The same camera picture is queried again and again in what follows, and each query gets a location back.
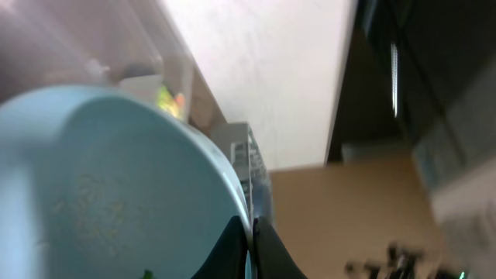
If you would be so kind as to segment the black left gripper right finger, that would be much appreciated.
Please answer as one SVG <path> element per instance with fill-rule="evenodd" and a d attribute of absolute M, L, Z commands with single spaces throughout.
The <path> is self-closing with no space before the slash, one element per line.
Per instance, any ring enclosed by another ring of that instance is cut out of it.
<path fill-rule="evenodd" d="M 253 251 L 258 279 L 307 279 L 264 217 L 253 223 Z"/>

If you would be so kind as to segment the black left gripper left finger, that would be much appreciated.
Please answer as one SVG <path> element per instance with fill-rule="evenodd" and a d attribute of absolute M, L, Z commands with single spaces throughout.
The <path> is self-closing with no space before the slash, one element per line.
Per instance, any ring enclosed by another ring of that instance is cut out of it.
<path fill-rule="evenodd" d="M 233 216 L 191 279 L 244 279 L 248 246 L 239 216 Z"/>

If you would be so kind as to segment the light blue bowl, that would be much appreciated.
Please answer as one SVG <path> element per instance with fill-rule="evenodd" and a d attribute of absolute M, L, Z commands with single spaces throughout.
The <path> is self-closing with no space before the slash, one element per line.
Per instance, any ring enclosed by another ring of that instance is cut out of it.
<path fill-rule="evenodd" d="M 233 216 L 239 178 L 198 130 L 109 88 L 1 106 L 3 278 L 192 278 Z"/>

